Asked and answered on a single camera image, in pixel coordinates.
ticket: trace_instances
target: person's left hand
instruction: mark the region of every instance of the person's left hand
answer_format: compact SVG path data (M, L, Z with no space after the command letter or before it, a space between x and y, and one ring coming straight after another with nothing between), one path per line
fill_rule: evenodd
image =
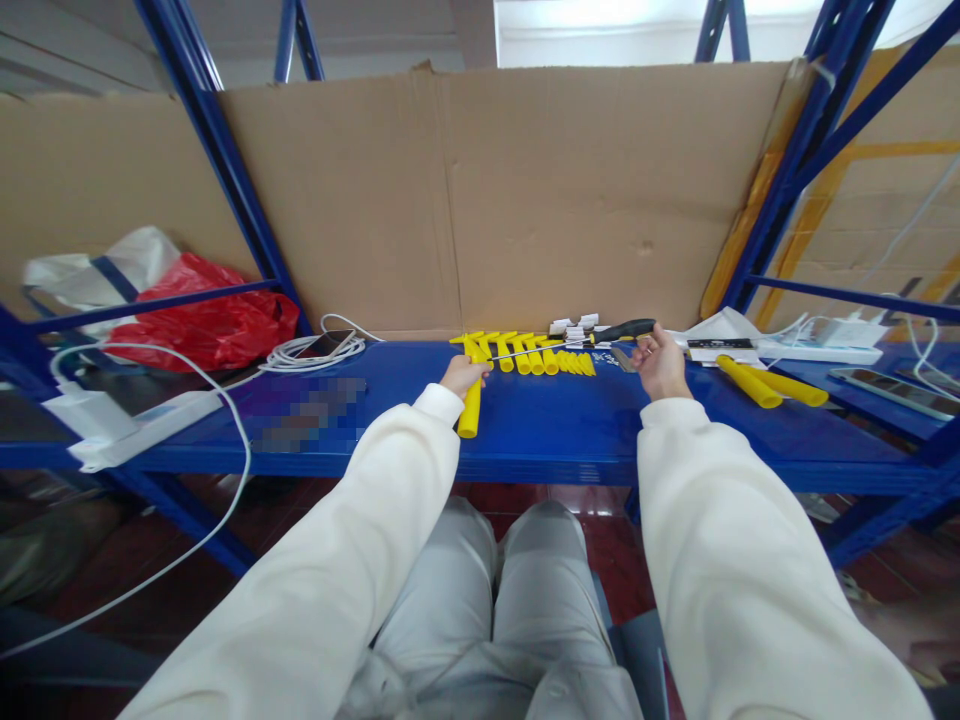
M440 384L455 393L461 400L466 400L467 390L477 380L483 382L483 378L490 377L491 370L493 366L489 363L474 363L469 355L457 355L447 366L447 372L444 373Z

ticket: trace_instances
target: red plastic bag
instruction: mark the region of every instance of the red plastic bag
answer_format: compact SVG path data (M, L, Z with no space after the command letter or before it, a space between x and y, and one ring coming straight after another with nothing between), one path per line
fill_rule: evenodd
M183 253L152 288L137 300L156 300L186 293L242 285L239 273L209 260ZM120 325L110 342L161 345L183 353L204 370L243 368L292 340L300 310L290 298L268 290L204 300L137 316ZM192 372L182 360L159 350L111 348L111 355L142 365Z

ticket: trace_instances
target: screwdriver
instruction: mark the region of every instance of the screwdriver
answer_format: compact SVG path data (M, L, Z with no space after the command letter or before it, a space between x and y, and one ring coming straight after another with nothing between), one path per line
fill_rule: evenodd
M653 332L653 326L657 321L653 318L641 318L640 320L628 320L625 323L620 323L619 325L614 325L613 327L608 327L606 330L601 330L597 333L590 333L583 340L573 340L571 342L561 343L559 345L551 345L551 350L558 350L562 347L567 347L569 345L579 345L584 342L591 342L596 345L598 342L613 342L614 340L619 340L622 337L631 337L638 338L641 335L649 335ZM515 357L517 355L526 355L531 352L539 352L541 348L534 348L533 350L524 350L523 352L511 353L510 355L500 355L499 357L490 358L487 362L493 362L494 360L502 360L503 358Z

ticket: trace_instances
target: red floor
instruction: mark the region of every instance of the red floor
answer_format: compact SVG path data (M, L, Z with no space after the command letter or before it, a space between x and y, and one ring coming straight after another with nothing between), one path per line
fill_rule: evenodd
M229 527L258 554L263 554L330 489L336 481L302 480L268 506L238 509ZM234 487L197 477L192 489L215 512L223 512ZM587 538L590 565L600 576L614 623L622 623L655 606L639 529L623 514L626 488L457 483L490 518L497 539L530 505L553 498L576 513ZM50 613L73 620L133 587L182 554L192 543L166 520L151 515L121 526L85 570L61 593ZM912 530L897 535L847 571L882 602L960 580L960 542L948 532L932 540ZM88 629L158 655L174 647L210 612L236 579L200 552ZM133 692L72 691L59 716L71 720L113 718Z

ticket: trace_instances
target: blue metal shelf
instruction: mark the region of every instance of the blue metal shelf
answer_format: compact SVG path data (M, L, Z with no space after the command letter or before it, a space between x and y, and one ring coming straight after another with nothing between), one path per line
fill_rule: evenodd
M960 0L913 44L889 75L837 128L850 93L869 57L893 0L827 0L807 46L821 60L815 83L785 157L750 236L725 303L744 310L760 285L837 297L903 312L957 319L958 311L836 288L767 278L770 259L804 186L873 118L933 54L960 28ZM186 0L137 0L141 16L182 98L263 280L213 294L181 296L123 308L78 313L38 323L22 323L0 307L0 371L32 400L55 391L46 367L49 352L38 333L62 331L94 320L149 312L175 304L266 287L278 287L299 306L296 288L244 166L217 93L222 83ZM749 60L743 0L709 0L696 60L709 62L727 20L735 60ZM284 0L274 79L289 76L293 46L299 47L307 77L323 79L323 68L303 0ZM309 332L305 317L299 329ZM443 343L389 343L369 347L335 369L309 376L264 376L235 391L245 425L254 439L253 471L260 474L330 475L343 473L358 433L387 408L412 402L427 382L439 378L457 352ZM890 371L903 360L891 352L877 369ZM953 361L945 358L945 367ZM830 552L844 564L881 542L906 522L960 496L960 421L937 426L910 418L848 387L832 387L827 367L784 362L782 368L826 386L841 404L855 408L883 427L922 443L910 456L824 410L792 402L761 410L716 370L691 367L688 380L710 416L742 431L756 452L797 491L846 492L869 496L834 527ZM483 395L480 435L463 443L459 477L477 481L562 482L633 485L639 410L648 401L640 384L614 365L598 364L599 377L569 375L520 377L495 374ZM315 418L322 394L338 379L363 379L359 405L321 430ZM22 399L0 411L18 419L13 432L0 434L0 466L75 468L66 451L74 438L37 406ZM113 473L132 492L155 503L186 532L200 537L213 519L176 482L175 473L231 472L243 452L229 413L221 410L152 448ZM252 558L229 533L210 544L235 572Z
M917 358L910 344L881 343L878 347L883 350L883 357L875 365L871 365L870 369L909 382L908 378L898 375L897 371L912 370L916 365ZM943 343L935 349L930 360L944 372L960 376L960 345ZM947 423L942 420L935 420L849 383L829 377L830 370L837 367L849 366L801 360L781 360L777 363L777 369L781 372L823 388L830 393L831 401L911 442L923 444L947 426Z

